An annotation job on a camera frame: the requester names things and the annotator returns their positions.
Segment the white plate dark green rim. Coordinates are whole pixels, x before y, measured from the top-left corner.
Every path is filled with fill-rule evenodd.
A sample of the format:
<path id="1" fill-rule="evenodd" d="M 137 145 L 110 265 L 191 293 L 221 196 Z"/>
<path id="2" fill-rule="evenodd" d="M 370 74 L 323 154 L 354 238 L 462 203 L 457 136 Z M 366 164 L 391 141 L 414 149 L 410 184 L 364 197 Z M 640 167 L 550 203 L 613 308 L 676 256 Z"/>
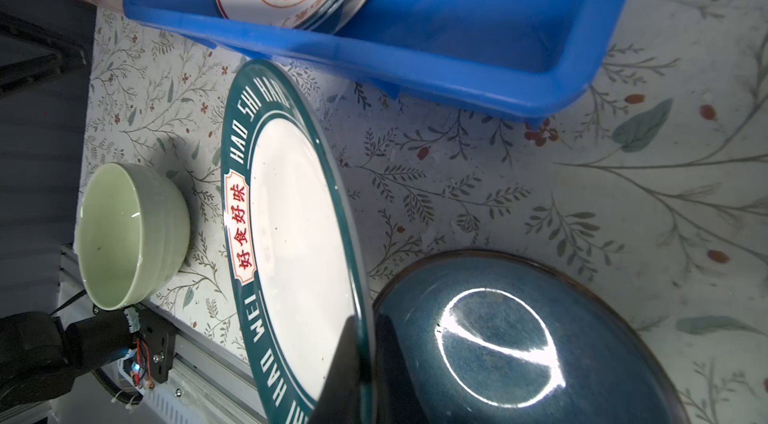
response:
<path id="1" fill-rule="evenodd" d="M 236 74 L 221 144 L 225 245 L 266 419 L 306 423 L 350 365 L 352 416 L 372 422 L 374 327 L 346 192 L 316 114 L 262 60 Z"/>

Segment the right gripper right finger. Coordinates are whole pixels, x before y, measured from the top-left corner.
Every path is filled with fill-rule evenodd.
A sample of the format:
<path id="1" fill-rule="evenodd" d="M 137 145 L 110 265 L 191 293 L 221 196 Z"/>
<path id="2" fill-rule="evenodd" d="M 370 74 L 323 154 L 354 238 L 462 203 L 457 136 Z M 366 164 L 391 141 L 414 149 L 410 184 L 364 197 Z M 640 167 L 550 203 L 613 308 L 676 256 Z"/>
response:
<path id="1" fill-rule="evenodd" d="M 378 423 L 427 423 L 402 354 L 392 320 L 378 315 L 376 332 L 376 386 Z"/>

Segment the blue plastic bin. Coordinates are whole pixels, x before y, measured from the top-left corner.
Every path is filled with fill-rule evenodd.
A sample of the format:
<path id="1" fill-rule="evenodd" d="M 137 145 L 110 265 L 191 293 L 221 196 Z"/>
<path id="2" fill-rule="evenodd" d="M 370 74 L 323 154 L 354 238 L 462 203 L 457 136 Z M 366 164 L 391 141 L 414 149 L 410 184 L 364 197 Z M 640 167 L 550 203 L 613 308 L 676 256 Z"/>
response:
<path id="1" fill-rule="evenodd" d="M 490 114 L 544 118 L 595 76 L 625 0 L 367 0 L 335 34 L 228 20 L 215 0 L 123 0 L 126 16 L 209 47 L 296 61 Z"/>

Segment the green ceramic bowl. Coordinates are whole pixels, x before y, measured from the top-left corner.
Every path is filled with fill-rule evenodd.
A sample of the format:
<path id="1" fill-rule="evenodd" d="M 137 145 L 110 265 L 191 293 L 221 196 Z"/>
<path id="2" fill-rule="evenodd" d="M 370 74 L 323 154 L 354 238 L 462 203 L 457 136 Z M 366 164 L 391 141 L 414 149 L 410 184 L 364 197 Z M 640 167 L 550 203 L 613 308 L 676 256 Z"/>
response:
<path id="1" fill-rule="evenodd" d="M 177 186 L 137 164 L 107 163 L 91 176 L 74 250 L 92 302 L 107 311 L 149 298 L 180 270 L 191 224 Z"/>

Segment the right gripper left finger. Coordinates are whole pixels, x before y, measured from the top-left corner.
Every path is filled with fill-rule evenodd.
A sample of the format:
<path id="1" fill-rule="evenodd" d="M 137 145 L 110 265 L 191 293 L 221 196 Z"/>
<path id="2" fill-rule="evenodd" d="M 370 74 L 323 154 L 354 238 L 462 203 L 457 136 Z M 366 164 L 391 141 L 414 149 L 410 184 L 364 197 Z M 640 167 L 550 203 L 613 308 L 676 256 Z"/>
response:
<path id="1" fill-rule="evenodd" d="M 309 424 L 360 423 L 360 353 L 355 318 L 344 324 L 326 383 Z"/>

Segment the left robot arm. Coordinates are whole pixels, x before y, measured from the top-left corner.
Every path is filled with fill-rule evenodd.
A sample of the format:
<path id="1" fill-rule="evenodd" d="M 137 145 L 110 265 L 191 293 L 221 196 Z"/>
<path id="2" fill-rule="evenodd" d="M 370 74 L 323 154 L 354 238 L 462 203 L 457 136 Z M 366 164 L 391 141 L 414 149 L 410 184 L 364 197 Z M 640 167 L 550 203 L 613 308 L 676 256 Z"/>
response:
<path id="1" fill-rule="evenodd" d="M 121 312 L 102 312 L 64 326 L 27 312 L 1 319 L 1 409 L 58 398 L 74 381 L 123 357 L 134 333 Z"/>

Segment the dark blue ceramic bowl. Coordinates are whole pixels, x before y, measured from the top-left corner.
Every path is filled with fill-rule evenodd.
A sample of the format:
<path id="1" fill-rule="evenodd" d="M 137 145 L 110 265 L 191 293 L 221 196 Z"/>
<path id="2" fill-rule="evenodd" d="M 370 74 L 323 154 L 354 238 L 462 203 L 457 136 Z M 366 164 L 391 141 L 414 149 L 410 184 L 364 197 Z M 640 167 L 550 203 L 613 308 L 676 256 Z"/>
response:
<path id="1" fill-rule="evenodd" d="M 659 361 L 586 287 L 531 260 L 424 258 L 375 299 L 427 423 L 684 423 Z"/>

